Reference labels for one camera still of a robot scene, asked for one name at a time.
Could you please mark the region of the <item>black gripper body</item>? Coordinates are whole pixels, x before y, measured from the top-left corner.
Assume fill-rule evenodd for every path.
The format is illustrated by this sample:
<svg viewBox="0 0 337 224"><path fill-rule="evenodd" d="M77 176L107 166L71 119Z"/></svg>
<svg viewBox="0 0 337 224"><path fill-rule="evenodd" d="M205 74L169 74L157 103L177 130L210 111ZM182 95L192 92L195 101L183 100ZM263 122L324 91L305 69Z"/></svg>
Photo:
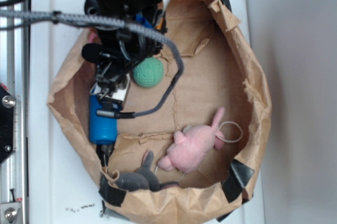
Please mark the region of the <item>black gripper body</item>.
<svg viewBox="0 0 337 224"><path fill-rule="evenodd" d="M151 6L137 12L129 20L143 27L166 33L166 19L163 10ZM163 48L159 41L144 34L132 33L118 27L97 27L101 45L85 45L82 57L96 64L97 82L123 82L127 73L146 58L158 54Z"/></svg>

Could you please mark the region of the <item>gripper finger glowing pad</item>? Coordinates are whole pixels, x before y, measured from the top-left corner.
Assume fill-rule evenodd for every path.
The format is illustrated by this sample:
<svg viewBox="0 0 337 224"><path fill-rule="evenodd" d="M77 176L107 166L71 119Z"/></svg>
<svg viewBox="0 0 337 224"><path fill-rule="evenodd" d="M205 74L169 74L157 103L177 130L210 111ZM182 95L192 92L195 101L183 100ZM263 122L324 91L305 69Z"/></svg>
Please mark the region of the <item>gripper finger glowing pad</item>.
<svg viewBox="0 0 337 224"><path fill-rule="evenodd" d="M113 100L117 102L124 102L127 98L130 86L131 77L127 74L122 84L117 88L117 91L113 93Z"/></svg>
<svg viewBox="0 0 337 224"><path fill-rule="evenodd" d="M98 82L95 82L90 89L90 95L103 95L104 90L99 86Z"/></svg>

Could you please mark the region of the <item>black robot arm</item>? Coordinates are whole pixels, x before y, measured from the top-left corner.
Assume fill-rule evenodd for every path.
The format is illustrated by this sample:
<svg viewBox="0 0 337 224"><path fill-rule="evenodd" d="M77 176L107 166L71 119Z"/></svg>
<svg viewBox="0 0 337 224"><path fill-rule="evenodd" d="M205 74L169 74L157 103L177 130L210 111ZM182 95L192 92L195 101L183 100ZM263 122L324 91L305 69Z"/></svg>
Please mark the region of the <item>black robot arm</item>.
<svg viewBox="0 0 337 224"><path fill-rule="evenodd" d="M1 1L1 17L19 18L22 26L50 21L96 29L100 44L85 45L82 57L96 65L93 93L102 104L121 104L130 71L163 47L165 10L170 0L86 0L82 15L12 9L24 1Z"/></svg>

